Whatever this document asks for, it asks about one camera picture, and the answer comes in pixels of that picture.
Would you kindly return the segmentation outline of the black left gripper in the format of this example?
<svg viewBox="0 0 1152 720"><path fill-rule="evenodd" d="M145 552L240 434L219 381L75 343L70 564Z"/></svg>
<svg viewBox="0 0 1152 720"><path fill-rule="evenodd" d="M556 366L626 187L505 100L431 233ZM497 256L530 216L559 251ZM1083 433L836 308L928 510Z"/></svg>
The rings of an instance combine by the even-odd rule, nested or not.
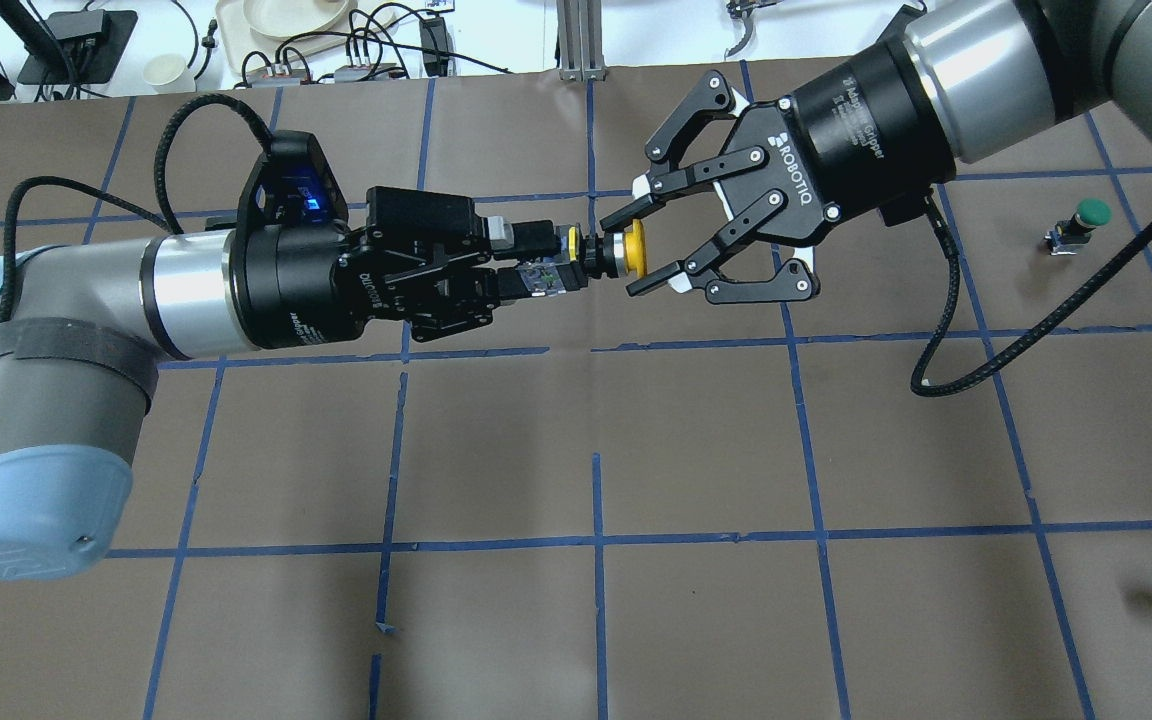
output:
<svg viewBox="0 0 1152 720"><path fill-rule="evenodd" d="M465 196L374 187L367 217L353 232L342 220L257 220L238 228L232 286L241 327L259 348L357 340L372 320L410 323L416 341L479 328L500 301L579 291L577 263L520 263L561 253L550 220L486 223Z"/></svg>

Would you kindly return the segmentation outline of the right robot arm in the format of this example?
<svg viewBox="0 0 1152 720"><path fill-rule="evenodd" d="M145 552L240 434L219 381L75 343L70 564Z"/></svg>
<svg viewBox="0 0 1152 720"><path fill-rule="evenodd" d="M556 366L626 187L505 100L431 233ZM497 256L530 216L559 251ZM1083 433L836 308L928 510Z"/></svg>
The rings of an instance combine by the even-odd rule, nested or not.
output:
<svg viewBox="0 0 1152 720"><path fill-rule="evenodd" d="M813 300L812 251L838 223L873 209L905 222L960 164L1108 101L1152 142L1152 1L950 1L760 103L705 74L646 141L650 168L602 229L712 190L727 223L628 293Z"/></svg>

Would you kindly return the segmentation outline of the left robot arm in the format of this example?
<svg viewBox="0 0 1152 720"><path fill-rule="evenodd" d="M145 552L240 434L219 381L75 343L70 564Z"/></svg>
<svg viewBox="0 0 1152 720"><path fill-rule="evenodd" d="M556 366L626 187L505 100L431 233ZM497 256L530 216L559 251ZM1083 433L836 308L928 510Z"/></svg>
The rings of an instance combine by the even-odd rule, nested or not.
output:
<svg viewBox="0 0 1152 720"><path fill-rule="evenodd" d="M376 320L429 342L586 282L576 225L376 187L353 232L338 206L303 204L0 259L0 579L71 577L106 555L166 361L351 342Z"/></svg>

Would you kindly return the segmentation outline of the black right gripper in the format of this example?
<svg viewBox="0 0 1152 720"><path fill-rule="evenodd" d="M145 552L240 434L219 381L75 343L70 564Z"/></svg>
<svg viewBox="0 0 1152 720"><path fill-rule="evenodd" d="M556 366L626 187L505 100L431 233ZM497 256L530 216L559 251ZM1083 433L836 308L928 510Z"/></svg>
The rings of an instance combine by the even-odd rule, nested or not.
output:
<svg viewBox="0 0 1152 720"><path fill-rule="evenodd" d="M649 141L649 172L632 200L600 219L622 232L668 200L714 191L727 222L685 259L627 286L704 291L710 304L813 300L810 251L838 223L881 209L905 219L905 200L954 177L940 119L902 41L882 40L823 76L749 103L718 70L696 82Z"/></svg>

